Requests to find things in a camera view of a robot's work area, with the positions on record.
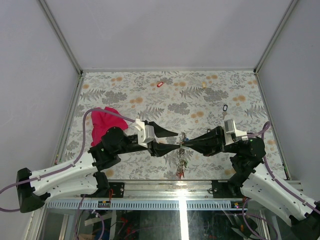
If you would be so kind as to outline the large metal keyring with keys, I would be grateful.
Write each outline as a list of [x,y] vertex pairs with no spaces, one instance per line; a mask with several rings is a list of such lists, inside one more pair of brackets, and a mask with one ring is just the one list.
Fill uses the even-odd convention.
[[179,145],[179,148],[176,150],[177,151],[176,176],[178,177],[179,180],[185,177],[185,171],[188,167],[188,160],[185,155],[186,150],[185,150],[185,147],[183,146],[183,143],[185,141],[188,141],[186,133],[181,132],[179,135],[179,140],[177,142],[177,144]]

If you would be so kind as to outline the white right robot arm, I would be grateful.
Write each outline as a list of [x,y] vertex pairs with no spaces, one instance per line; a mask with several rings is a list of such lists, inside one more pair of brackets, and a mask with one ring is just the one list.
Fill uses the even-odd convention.
[[231,196],[252,199],[290,227],[300,240],[320,237],[320,203],[295,189],[274,173],[266,160],[263,132],[247,133],[236,129],[233,121],[182,142],[206,157],[232,153],[234,175],[227,181]]

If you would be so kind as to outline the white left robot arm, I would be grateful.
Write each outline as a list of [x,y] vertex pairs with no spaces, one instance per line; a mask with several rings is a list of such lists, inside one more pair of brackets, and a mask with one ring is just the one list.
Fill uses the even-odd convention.
[[19,211],[35,211],[52,200],[87,196],[112,196],[112,189],[104,170],[118,164],[120,155],[147,151],[152,157],[162,157],[179,148],[177,144],[158,143],[158,138],[175,137],[155,122],[134,122],[136,134],[127,135],[120,127],[109,128],[100,142],[75,160],[37,171],[22,168],[17,172]]

